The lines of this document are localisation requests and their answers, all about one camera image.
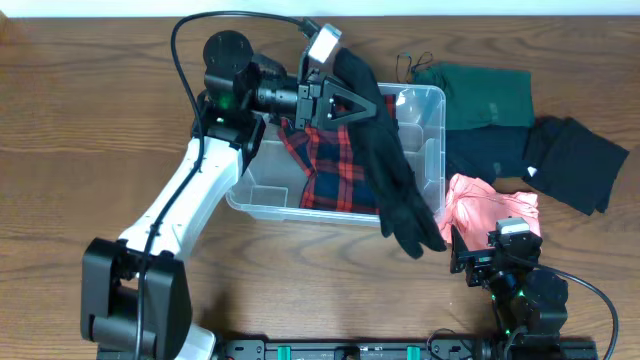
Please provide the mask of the red navy plaid shirt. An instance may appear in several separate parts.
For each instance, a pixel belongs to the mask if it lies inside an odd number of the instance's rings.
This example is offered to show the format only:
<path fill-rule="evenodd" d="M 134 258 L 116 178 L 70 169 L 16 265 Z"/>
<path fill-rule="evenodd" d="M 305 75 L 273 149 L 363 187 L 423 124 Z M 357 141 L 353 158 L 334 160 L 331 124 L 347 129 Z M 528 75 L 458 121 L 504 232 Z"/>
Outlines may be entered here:
<path fill-rule="evenodd" d="M 307 176 L 301 208 L 379 213 L 376 195 L 382 175 L 393 173 L 401 159 L 396 135 L 377 129 L 373 139 L 353 146 L 346 126 L 335 131 L 298 130 L 287 117 L 278 119 L 276 126 L 285 149 Z"/>

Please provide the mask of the green garment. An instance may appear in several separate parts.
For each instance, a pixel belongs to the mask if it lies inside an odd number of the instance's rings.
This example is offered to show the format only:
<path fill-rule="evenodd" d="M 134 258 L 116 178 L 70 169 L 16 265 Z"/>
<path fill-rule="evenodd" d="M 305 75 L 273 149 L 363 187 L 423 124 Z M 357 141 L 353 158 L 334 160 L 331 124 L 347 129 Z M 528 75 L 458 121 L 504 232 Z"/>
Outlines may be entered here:
<path fill-rule="evenodd" d="M 534 124 L 528 71 L 437 62 L 425 52 L 417 60 L 407 53 L 397 55 L 395 76 L 399 82 L 442 90 L 448 130 Z"/>

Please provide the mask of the clear plastic storage container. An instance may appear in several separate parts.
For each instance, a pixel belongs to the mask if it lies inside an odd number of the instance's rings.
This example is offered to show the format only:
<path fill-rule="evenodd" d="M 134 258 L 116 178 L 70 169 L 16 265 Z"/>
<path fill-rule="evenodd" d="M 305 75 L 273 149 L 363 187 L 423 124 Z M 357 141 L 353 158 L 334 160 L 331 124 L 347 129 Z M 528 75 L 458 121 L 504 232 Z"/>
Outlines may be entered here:
<path fill-rule="evenodd" d="M 446 96 L 431 85 L 381 83 L 381 93 L 392 95 L 404 155 L 414 171 L 421 196 L 441 219 L 445 212 Z M 308 221 L 377 227 L 371 214 L 303 209 L 307 176 L 269 124 L 257 156 L 239 182 L 226 193 L 233 209 L 258 220 Z"/>

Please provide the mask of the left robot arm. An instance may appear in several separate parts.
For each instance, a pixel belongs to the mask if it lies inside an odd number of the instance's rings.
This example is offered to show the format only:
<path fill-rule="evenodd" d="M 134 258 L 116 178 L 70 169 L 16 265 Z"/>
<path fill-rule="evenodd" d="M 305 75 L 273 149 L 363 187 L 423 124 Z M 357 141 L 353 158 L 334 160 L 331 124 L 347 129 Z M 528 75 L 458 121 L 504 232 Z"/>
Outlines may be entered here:
<path fill-rule="evenodd" d="M 206 42 L 204 91 L 186 154 L 153 204 L 115 241 L 93 240 L 82 258 L 81 334 L 101 359 L 212 359 L 215 335 L 192 320 L 186 263 L 218 203 L 256 156 L 266 126 L 333 130 L 376 106 L 309 66 L 340 34 L 315 30 L 296 75 L 227 30 Z"/>

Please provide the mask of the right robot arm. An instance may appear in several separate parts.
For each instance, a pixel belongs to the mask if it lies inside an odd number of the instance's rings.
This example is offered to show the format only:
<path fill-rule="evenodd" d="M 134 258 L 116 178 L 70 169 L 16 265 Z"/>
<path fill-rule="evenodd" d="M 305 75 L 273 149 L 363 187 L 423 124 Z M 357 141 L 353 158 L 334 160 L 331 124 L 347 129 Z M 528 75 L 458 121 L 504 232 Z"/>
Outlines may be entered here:
<path fill-rule="evenodd" d="M 487 233 L 487 247 L 471 250 L 451 228 L 450 271 L 491 294 L 498 334 L 478 346 L 476 359 L 561 359 L 560 330 L 568 313 L 568 284 L 537 267 L 542 238 L 521 218 L 503 219 Z"/>

